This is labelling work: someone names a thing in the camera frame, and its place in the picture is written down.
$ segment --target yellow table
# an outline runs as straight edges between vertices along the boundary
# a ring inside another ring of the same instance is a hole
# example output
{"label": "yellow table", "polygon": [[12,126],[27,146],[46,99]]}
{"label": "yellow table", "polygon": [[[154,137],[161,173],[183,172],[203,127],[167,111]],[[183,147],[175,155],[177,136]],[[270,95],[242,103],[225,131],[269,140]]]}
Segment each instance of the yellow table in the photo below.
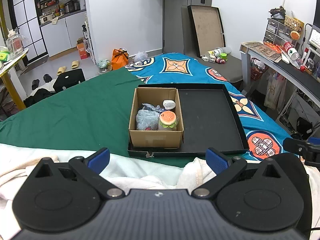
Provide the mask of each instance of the yellow table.
{"label": "yellow table", "polygon": [[8,72],[13,66],[15,66],[19,62],[19,60],[21,60],[28,53],[28,51],[29,51],[29,49],[24,49],[23,53],[20,56],[16,57],[12,61],[10,61],[6,65],[4,65],[3,68],[0,70],[0,77],[1,77],[4,85],[6,86],[10,96],[12,97],[13,101],[17,105],[17,108],[20,111],[25,109],[26,106],[24,105],[23,101],[21,100],[16,88],[12,84],[12,81],[10,79]]}

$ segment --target gray ribbed panel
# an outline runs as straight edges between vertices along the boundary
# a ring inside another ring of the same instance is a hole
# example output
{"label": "gray ribbed panel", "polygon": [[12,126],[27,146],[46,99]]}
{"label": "gray ribbed panel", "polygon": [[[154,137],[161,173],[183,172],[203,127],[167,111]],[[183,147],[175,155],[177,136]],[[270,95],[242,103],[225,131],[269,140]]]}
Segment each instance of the gray ribbed panel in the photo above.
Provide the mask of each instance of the gray ribbed panel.
{"label": "gray ribbed panel", "polygon": [[262,235],[226,223],[208,200],[196,200],[186,190],[131,190],[110,200],[86,225],[57,235],[22,231],[14,240],[303,240],[293,229]]}

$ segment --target black cable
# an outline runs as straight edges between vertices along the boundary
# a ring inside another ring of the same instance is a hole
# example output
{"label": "black cable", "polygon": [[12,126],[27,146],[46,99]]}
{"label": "black cable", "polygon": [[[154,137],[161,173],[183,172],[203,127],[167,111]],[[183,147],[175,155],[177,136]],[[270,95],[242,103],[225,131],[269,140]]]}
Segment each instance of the black cable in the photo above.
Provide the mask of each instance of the black cable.
{"label": "black cable", "polygon": [[304,231],[303,233],[309,232],[309,231],[313,231],[313,230],[320,230],[320,228],[311,228],[309,230]]}
{"label": "black cable", "polygon": [[312,24],[310,24],[310,23],[306,23],[305,26],[304,26],[304,35],[303,35],[302,45],[301,45],[301,54],[302,55],[303,55],[302,46],[303,46],[304,42],[306,41],[306,27],[307,27],[307,25],[310,25],[311,28],[312,28]]}

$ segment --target blue patterned blanket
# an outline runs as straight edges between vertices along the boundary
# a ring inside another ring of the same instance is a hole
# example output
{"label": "blue patterned blanket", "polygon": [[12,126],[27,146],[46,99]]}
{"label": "blue patterned blanket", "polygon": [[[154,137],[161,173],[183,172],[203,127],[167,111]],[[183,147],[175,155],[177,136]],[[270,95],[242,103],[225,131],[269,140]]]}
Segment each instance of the blue patterned blanket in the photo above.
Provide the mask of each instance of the blue patterned blanket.
{"label": "blue patterned blanket", "polygon": [[283,140],[288,133],[268,115],[243,96],[213,68],[180,53],[169,53],[125,66],[146,84],[162,83],[223,83],[238,112],[247,136],[249,160],[263,160],[283,152]]}

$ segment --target black shoe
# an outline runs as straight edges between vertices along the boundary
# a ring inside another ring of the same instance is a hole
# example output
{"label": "black shoe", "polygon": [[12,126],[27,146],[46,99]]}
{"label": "black shoe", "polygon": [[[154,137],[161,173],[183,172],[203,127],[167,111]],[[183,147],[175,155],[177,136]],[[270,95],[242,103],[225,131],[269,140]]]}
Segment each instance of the black shoe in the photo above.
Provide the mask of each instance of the black shoe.
{"label": "black shoe", "polygon": [[31,86],[32,90],[35,90],[39,86],[39,82],[40,80],[38,79],[33,80],[32,86]]}
{"label": "black shoe", "polygon": [[43,80],[44,82],[49,83],[52,80],[52,77],[50,77],[49,74],[44,74]]}

